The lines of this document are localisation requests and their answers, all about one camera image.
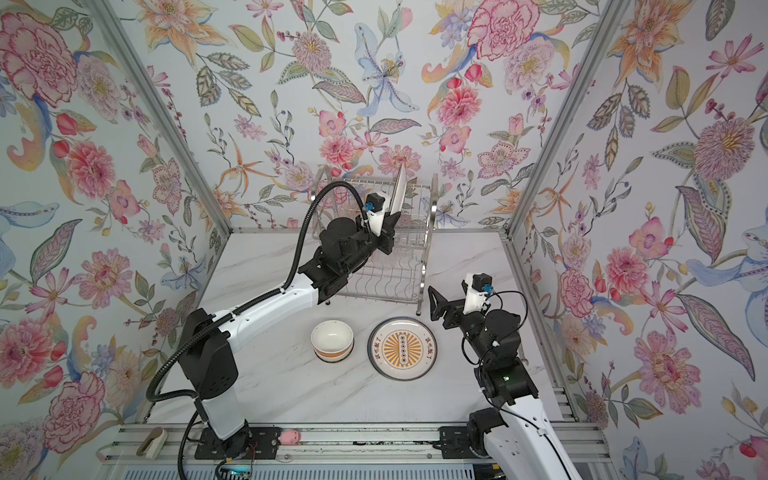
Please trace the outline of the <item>white plate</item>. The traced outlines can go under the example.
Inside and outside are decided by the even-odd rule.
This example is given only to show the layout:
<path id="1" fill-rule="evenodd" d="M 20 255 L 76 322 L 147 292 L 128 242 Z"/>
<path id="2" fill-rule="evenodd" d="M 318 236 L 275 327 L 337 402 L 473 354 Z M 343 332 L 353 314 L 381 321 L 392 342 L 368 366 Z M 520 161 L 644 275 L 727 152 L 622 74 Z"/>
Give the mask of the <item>white plate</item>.
<path id="1" fill-rule="evenodd" d="M 390 201 L 389 212 L 391 214 L 396 214 L 402 211 L 402 206 L 405 200 L 407 183 L 408 183 L 407 169 L 404 164 L 401 164 L 398 174 L 396 176 L 395 186 L 394 186 L 391 201 Z"/>
<path id="2" fill-rule="evenodd" d="M 436 363 L 435 335 L 422 322 L 409 317 L 384 320 L 371 332 L 367 356 L 373 368 L 394 381 L 424 377 Z"/>

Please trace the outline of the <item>orange white bowl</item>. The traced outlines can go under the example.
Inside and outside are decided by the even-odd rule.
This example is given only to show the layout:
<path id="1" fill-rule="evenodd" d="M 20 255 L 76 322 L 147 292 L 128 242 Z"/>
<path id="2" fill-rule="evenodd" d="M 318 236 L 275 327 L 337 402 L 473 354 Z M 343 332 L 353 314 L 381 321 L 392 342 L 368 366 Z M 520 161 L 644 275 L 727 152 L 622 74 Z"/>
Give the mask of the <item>orange white bowl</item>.
<path id="1" fill-rule="evenodd" d="M 321 322 L 311 332 L 310 341 L 315 355 L 323 362 L 345 360 L 354 348 L 354 332 L 341 320 Z"/>

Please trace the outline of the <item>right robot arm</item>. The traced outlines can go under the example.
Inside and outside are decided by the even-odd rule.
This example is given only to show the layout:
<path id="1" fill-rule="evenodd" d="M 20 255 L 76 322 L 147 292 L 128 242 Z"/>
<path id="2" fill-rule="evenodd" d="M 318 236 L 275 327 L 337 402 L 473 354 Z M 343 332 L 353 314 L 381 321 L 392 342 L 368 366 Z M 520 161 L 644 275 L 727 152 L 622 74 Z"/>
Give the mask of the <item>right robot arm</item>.
<path id="1" fill-rule="evenodd" d="M 528 315 L 492 302 L 505 293 L 490 285 L 464 288 L 449 300 L 427 290 L 430 319 L 461 333 L 461 353 L 488 407 L 468 416 L 469 449 L 498 465 L 508 479 L 579 479 L 580 472 L 558 438 L 540 392 L 519 358 L 520 330 Z"/>

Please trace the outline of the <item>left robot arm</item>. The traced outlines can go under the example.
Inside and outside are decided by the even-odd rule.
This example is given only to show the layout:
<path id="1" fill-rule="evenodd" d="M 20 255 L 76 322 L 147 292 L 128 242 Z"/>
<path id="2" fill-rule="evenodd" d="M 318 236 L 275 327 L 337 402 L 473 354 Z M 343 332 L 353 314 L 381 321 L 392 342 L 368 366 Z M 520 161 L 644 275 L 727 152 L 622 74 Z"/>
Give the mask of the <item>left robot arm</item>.
<path id="1" fill-rule="evenodd" d="M 341 217 L 319 235 L 320 246 L 286 287 L 278 287 L 250 306 L 246 303 L 216 314 L 192 312 L 182 339 L 201 339 L 182 352 L 179 364 L 193 386 L 196 412 L 214 435 L 217 458 L 238 458 L 255 443 L 234 384 L 235 353 L 288 317 L 320 305 L 341 291 L 351 274 L 375 251 L 392 252 L 399 212 L 370 212 L 368 221 Z"/>

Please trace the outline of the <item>two-tier metal dish rack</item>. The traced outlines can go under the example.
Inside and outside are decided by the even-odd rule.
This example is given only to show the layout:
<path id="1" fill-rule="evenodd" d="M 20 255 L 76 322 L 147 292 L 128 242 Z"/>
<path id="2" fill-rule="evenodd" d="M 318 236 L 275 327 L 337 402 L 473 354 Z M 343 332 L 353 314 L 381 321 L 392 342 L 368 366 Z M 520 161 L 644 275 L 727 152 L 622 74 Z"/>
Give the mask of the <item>two-tier metal dish rack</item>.
<path id="1" fill-rule="evenodd" d="M 387 178 L 356 178 L 343 180 L 350 183 L 363 200 L 370 193 L 394 196 L 397 180 Z M 375 301 L 413 305 L 415 315 L 423 310 L 426 291 L 427 263 L 436 229 L 437 174 L 431 181 L 419 183 L 411 178 L 405 183 L 401 217 L 394 236 L 391 254 L 376 251 L 365 265 L 350 275 L 347 283 L 335 294 Z M 313 218 L 313 239 L 319 239 L 321 229 L 337 217 L 352 218 L 359 214 L 349 190 L 339 188 L 328 194 Z"/>

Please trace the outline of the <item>metal wrench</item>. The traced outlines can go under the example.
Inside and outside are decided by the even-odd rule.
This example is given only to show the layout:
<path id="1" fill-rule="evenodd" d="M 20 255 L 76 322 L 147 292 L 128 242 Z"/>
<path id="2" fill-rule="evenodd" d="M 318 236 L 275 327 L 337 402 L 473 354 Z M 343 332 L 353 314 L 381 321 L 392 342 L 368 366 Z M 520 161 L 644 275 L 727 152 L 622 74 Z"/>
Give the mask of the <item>metal wrench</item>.
<path id="1" fill-rule="evenodd" d="M 518 328 L 517 330 L 515 330 L 512 333 L 512 339 L 513 339 L 513 344 L 516 347 L 516 351 L 515 351 L 516 358 L 520 361 L 520 363 L 523 366 L 528 367 L 529 366 L 529 360 L 525 356 L 525 350 L 524 350 L 524 345 L 523 345 L 523 337 L 522 337 L 522 333 L 521 333 L 521 329 L 520 328 Z"/>

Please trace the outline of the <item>pink small toy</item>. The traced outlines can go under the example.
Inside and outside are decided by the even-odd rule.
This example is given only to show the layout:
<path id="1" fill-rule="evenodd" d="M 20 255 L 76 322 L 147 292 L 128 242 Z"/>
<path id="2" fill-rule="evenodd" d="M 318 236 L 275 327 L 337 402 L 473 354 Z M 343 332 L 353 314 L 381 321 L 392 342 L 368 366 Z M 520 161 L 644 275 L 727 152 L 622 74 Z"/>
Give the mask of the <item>pink small toy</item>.
<path id="1" fill-rule="evenodd" d="M 295 429 L 282 430 L 278 440 L 281 445 L 297 445 L 301 441 L 301 433 Z"/>

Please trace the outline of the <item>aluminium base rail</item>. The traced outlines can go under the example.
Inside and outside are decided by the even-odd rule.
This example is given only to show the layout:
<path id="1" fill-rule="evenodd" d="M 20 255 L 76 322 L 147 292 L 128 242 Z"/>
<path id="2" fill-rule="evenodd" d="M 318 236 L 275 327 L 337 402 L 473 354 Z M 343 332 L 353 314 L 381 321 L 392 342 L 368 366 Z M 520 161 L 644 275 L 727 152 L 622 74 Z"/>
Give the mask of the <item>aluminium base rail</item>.
<path id="1" fill-rule="evenodd" d="M 135 455 L 155 427 L 168 439 L 155 460 Z M 282 430 L 301 433 L 297 445 L 281 445 Z M 256 443 L 223 469 L 233 479 L 499 479 L 492 460 L 469 449 L 461 423 L 259 424 Z M 119 428 L 96 457 L 102 479 L 174 479 L 182 466 L 188 478 L 214 475 L 217 458 L 210 434 L 199 425 L 139 424 Z"/>

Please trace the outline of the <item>beige object on rail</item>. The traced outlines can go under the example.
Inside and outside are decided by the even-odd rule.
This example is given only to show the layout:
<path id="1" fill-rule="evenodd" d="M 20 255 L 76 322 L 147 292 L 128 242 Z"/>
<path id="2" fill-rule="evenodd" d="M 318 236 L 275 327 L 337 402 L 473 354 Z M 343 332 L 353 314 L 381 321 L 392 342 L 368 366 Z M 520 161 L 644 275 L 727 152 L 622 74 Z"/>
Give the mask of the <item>beige object on rail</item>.
<path id="1" fill-rule="evenodd" d="M 155 427 L 147 434 L 135 455 L 147 460 L 155 460 L 163 450 L 167 439 L 168 431 L 163 427 Z"/>

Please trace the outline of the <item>aluminium corner frame post right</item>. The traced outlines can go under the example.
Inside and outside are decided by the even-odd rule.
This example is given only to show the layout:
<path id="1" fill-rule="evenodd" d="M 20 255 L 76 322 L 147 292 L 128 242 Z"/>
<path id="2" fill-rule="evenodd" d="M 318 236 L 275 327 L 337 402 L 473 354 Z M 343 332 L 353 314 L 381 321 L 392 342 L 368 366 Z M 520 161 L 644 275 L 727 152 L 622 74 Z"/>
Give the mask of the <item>aluminium corner frame post right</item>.
<path id="1" fill-rule="evenodd" d="M 541 154 L 535 162 L 531 176 L 523 190 L 523 195 L 518 206 L 511 216 L 509 228 L 506 230 L 506 239 L 512 240 L 514 236 L 524 229 L 527 212 L 532 207 L 547 171 L 554 161 L 555 154 L 562 141 L 566 138 L 577 111 L 587 96 L 587 91 L 594 80 L 599 65 L 608 49 L 609 42 L 619 28 L 622 16 L 627 6 L 619 0 L 607 1 L 604 13 L 596 23 L 596 31 L 585 51 L 582 59 L 580 73 L 571 83 L 567 95 L 557 115 L 548 138 L 544 142 Z"/>

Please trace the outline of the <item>aluminium corner frame post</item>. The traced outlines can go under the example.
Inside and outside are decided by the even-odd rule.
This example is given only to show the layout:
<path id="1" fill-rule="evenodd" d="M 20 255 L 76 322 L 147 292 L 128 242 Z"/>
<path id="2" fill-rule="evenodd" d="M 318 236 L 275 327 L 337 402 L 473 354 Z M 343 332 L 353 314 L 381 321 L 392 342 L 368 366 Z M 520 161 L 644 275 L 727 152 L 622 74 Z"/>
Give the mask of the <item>aluminium corner frame post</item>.
<path id="1" fill-rule="evenodd" d="M 231 223 L 222 212 L 213 191 L 205 181 L 199 165 L 194 159 L 193 153 L 165 107 L 162 95 L 154 86 L 145 65 L 134 49 L 114 10 L 108 1 L 85 0 L 84 5 L 96 25 L 101 29 L 107 43 L 115 50 L 115 57 L 126 69 L 128 78 L 146 102 L 147 109 L 159 133 L 170 145 L 181 169 L 206 209 L 209 220 L 220 231 L 223 242 L 226 243 L 233 233 Z"/>
<path id="2" fill-rule="evenodd" d="M 609 42 L 619 28 L 622 16 L 627 6 L 619 0 L 607 1 L 604 13 L 596 23 L 596 31 L 585 51 L 582 59 L 580 73 L 571 83 L 567 95 L 557 115 L 548 138 L 544 142 L 541 154 L 535 162 L 531 176 L 523 190 L 523 195 L 518 206 L 511 216 L 509 228 L 506 230 L 506 239 L 512 240 L 514 236 L 524 229 L 527 212 L 532 207 L 547 171 L 554 161 L 555 154 L 562 141 L 566 138 L 577 111 L 587 96 L 587 91 L 594 80 L 599 65 L 608 49 Z"/>

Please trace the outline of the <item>aluminium corner frame post left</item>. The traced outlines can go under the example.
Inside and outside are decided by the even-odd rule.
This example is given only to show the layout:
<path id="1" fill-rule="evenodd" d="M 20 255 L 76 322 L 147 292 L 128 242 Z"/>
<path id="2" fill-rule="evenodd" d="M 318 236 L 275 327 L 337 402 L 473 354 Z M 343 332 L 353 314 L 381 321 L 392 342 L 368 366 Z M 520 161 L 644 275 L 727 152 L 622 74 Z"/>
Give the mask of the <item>aluminium corner frame post left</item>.
<path id="1" fill-rule="evenodd" d="M 226 243 L 233 233 L 231 223 L 222 212 L 213 191 L 205 181 L 199 165 L 194 159 L 193 153 L 165 107 L 162 95 L 154 86 L 145 65 L 134 49 L 114 10 L 108 1 L 85 0 L 84 5 L 96 25 L 101 29 L 107 43 L 115 50 L 115 57 L 126 69 L 128 78 L 146 102 L 147 109 L 159 133 L 170 145 L 181 169 L 206 209 L 209 220 L 220 231 L 223 242 Z"/>

